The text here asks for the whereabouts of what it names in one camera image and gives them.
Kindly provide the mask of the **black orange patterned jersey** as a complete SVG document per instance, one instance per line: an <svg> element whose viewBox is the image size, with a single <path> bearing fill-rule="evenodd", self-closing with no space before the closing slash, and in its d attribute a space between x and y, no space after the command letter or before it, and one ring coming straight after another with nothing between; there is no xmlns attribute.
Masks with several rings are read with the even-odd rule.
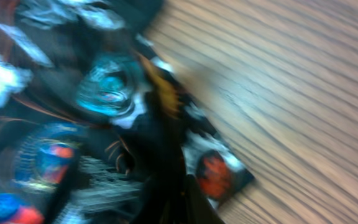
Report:
<svg viewBox="0 0 358 224"><path fill-rule="evenodd" d="M145 39L162 6L0 0L0 223L221 223L254 180Z"/></svg>

